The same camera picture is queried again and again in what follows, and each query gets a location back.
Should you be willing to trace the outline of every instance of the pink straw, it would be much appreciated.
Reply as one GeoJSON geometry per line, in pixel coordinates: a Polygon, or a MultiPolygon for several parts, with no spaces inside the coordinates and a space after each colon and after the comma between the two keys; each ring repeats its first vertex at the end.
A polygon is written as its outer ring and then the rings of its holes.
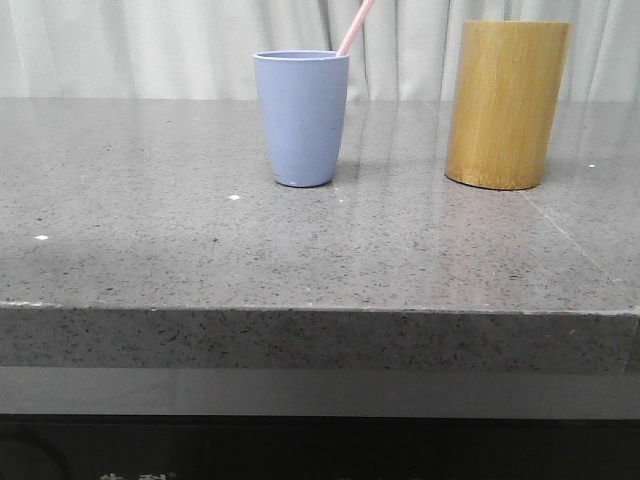
{"type": "Polygon", "coordinates": [[[360,27],[362,27],[364,19],[367,17],[367,13],[369,13],[369,10],[371,10],[373,1],[374,0],[364,0],[364,2],[362,2],[362,6],[360,7],[360,10],[358,10],[356,18],[353,19],[353,23],[349,27],[349,30],[347,31],[347,34],[342,41],[342,45],[340,45],[340,48],[336,53],[336,57],[342,57],[347,54],[347,50],[349,50],[349,47],[351,47],[353,40],[355,40],[356,35],[360,31],[360,27]]]}

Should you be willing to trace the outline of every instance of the white curtain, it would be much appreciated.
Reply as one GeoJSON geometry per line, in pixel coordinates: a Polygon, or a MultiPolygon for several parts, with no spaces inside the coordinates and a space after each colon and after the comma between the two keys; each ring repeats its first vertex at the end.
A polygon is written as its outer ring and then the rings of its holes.
{"type": "MultiPolygon", "coordinates": [[[[335,49],[359,0],[0,0],[0,96],[255,98],[251,54],[335,49]]],[[[640,0],[377,0],[350,99],[450,100],[465,19],[572,24],[561,99],[633,101],[640,0]]]]}

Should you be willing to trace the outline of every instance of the wooden cup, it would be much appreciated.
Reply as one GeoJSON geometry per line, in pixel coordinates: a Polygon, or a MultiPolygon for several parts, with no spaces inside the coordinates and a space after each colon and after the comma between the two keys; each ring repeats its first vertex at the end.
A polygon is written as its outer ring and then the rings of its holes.
{"type": "Polygon", "coordinates": [[[468,20],[445,174],[495,190],[540,183],[568,23],[468,20]]]}

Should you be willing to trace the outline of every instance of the blue cup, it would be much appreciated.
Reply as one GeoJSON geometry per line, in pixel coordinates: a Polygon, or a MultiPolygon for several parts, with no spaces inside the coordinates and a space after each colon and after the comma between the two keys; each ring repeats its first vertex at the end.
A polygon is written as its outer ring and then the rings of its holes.
{"type": "Polygon", "coordinates": [[[291,187],[331,181],[342,139],[349,56],[295,50],[253,58],[275,180],[291,187]]]}

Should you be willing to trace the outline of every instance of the cylindrical container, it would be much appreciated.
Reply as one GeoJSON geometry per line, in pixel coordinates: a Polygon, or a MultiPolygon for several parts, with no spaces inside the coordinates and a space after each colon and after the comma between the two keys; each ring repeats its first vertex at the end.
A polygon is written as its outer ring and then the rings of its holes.
{"type": "Polygon", "coordinates": [[[558,22],[465,22],[447,177],[496,190],[540,183],[568,31],[558,22]]]}
{"type": "Polygon", "coordinates": [[[292,187],[329,182],[342,139],[349,57],[298,50],[257,53],[254,59],[275,180],[292,187]]]}

